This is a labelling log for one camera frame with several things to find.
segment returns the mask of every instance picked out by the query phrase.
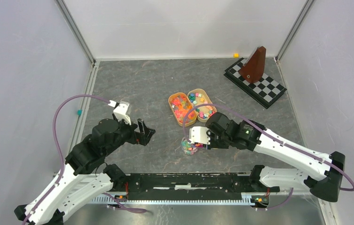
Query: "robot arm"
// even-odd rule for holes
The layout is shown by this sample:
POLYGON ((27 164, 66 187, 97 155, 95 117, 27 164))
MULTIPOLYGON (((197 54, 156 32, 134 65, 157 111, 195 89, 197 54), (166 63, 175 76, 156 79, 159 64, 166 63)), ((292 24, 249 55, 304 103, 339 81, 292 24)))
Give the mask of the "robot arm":
POLYGON ((329 202, 337 201, 342 175, 323 162, 327 161, 343 170, 345 162, 343 154, 334 152, 329 155, 310 150, 277 135, 259 123, 252 122, 267 134, 281 140, 283 144, 278 144, 263 135, 245 121, 237 124, 219 112, 208 119, 206 127, 191 128, 189 138, 195 143, 205 144, 208 149, 227 149, 229 146, 248 149, 296 167, 296 169, 274 169, 256 165, 251 172, 251 177, 253 182, 257 182, 260 186, 307 189, 318 198, 329 202), (284 146, 286 143, 322 158, 323 162, 284 146))
POLYGON ((63 224, 74 212, 88 201, 112 189, 124 174, 116 165, 109 165, 95 180, 71 194, 76 185, 105 162, 105 157, 114 152, 124 143, 146 145, 154 129, 146 127, 138 119, 138 124, 131 122, 129 104, 111 101, 115 107, 112 119, 103 119, 92 129, 92 134, 75 145, 65 160, 65 170, 60 181, 55 184, 60 172, 44 191, 31 203, 20 205, 15 210, 19 220, 24 220, 29 214, 29 224, 63 224), (40 203, 39 207, 32 208, 52 188, 50 194, 40 203))

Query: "wooden tray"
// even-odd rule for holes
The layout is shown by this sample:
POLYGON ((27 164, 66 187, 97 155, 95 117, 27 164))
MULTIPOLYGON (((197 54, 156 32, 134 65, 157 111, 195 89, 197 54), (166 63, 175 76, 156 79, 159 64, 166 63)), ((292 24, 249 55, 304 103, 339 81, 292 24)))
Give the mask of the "wooden tray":
MULTIPOLYGON (((205 101, 207 101, 207 102, 210 103, 210 104, 213 103, 213 102, 210 100, 210 98, 209 98, 209 96, 207 95, 207 93, 206 93, 203 89, 198 88, 198 89, 195 89, 195 90, 191 90, 191 91, 188 93, 188 95, 190 95, 191 93, 194 93, 194 94, 196 94, 196 93, 202 94, 202 98, 204 98, 205 101)), ((196 102, 197 102, 196 105, 201 105, 201 104, 203 104, 203 102, 198 101, 198 100, 196 100, 196 102)), ((216 109, 214 106, 212 106, 212 108, 213 108, 213 111, 214 111, 214 112, 217 112, 217 109, 216 109)), ((203 113, 205 113, 205 114, 209 112, 209 109, 206 108, 205 106, 199 107, 198 109, 199 109, 200 111, 203 111, 203 113)), ((200 122, 202 122, 202 123, 207 122, 207 120, 209 119, 209 118, 206 118, 206 119, 200 118, 198 112, 196 112, 196 115, 197 115, 197 119, 198 119, 200 122)))
MULTIPOLYGON (((193 104, 189 101, 188 96, 187 96, 186 94, 182 93, 182 92, 178 92, 178 93, 172 94, 172 95, 168 98, 168 105, 170 106, 170 109, 171 109, 171 111, 173 112, 174 118, 175 118, 175 120, 177 121, 177 123, 182 127, 182 123, 180 123, 180 122, 178 121, 177 116, 175 115, 174 109, 173 109, 173 107, 171 106, 171 101, 172 101, 175 97, 177 97, 177 96, 179 96, 179 95, 186 97, 186 98, 187 98, 187 101, 189 102, 189 104, 190 104, 192 107, 193 107, 193 104)), ((193 120, 192 120, 191 122, 185 123, 185 126, 188 127, 188 126, 194 124, 194 123, 196 122, 197 117, 198 117, 198 116, 197 116, 197 114, 195 113, 195 117, 193 118, 193 120)))

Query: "checkered board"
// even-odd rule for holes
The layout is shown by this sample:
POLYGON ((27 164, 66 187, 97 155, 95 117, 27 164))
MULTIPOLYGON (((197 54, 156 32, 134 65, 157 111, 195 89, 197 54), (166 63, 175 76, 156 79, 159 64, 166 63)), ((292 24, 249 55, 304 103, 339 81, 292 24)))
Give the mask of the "checkered board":
POLYGON ((263 74, 260 81, 256 83, 249 83, 238 72, 244 62, 245 59, 239 59, 225 70, 224 76, 235 83, 262 106, 269 108, 285 93, 286 88, 267 74, 263 74))

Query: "gray work surface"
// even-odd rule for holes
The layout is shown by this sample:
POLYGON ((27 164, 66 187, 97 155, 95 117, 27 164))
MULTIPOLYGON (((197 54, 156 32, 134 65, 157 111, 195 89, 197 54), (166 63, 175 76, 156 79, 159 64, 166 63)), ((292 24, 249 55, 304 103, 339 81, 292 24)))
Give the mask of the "gray work surface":
MULTIPOLYGON (((288 90, 269 109, 265 109, 224 77, 224 70, 238 59, 136 60, 100 62, 93 95, 129 102, 130 118, 141 118, 156 129, 147 146, 125 144, 106 162, 116 163, 125 173, 171 172, 247 172, 254 165, 289 168, 273 157, 236 148, 199 150, 186 155, 180 143, 183 137, 168 105, 170 95, 193 89, 205 90, 213 103, 225 105, 247 118, 265 125, 278 135, 302 144, 297 122, 288 100, 288 90)), ((275 61, 266 59, 265 73, 284 84, 275 61)), ((83 137, 103 118, 112 118, 113 109, 92 99, 83 137)), ((218 109, 236 122, 241 120, 218 109)), ((192 126, 204 126, 196 121, 192 126)))
MULTIPOLYGON (((272 196, 281 202, 285 196, 272 196)), ((324 225, 318 201, 310 195, 293 195, 283 207, 255 211, 250 206, 228 205, 128 205, 149 212, 133 214, 107 209, 104 205, 85 205, 65 225, 324 225)))
MULTIPOLYGON (((100 62, 93 95, 129 102, 132 121, 141 118, 156 129, 144 147, 125 144, 107 157, 125 173, 248 172, 254 165, 289 168, 273 157, 249 150, 199 150, 186 155, 180 146, 182 128, 173 117, 168 98, 176 92, 188 93, 201 88, 213 103, 225 105, 251 120, 265 125, 282 137, 302 144, 287 92, 269 109, 223 76, 224 70, 238 59, 137 60, 100 62)), ((284 85, 275 61, 266 59, 265 73, 284 85)), ((113 109, 92 99, 83 137, 101 119, 112 118, 113 109)), ((218 109, 236 122, 241 120, 218 109)), ((204 126, 197 121, 194 126, 204 126)), ((272 196, 273 204, 286 196, 272 196)), ((249 206, 157 206, 137 205, 150 210, 144 215, 107 210, 103 205, 86 205, 67 221, 80 224, 322 224, 318 201, 312 196, 293 196, 285 206, 269 212, 255 212, 249 206)))

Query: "white wall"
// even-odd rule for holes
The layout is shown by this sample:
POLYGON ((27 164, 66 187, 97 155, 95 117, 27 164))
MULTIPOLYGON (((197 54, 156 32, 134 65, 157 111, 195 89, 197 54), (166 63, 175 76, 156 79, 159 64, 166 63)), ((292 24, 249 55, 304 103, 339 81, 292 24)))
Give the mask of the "white wall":
MULTIPOLYGON (((59 170, 51 123, 59 104, 83 91, 90 63, 55 1, 0 1, 0 225, 30 203, 59 170)), ((79 101, 58 119, 66 151, 79 101)))
MULTIPOLYGON (((316 1, 281 69, 308 147, 344 153, 354 180, 354 1, 316 1)), ((354 224, 354 192, 333 207, 339 224, 354 224)))
POLYGON ((275 56, 305 0, 65 0, 97 59, 275 56))

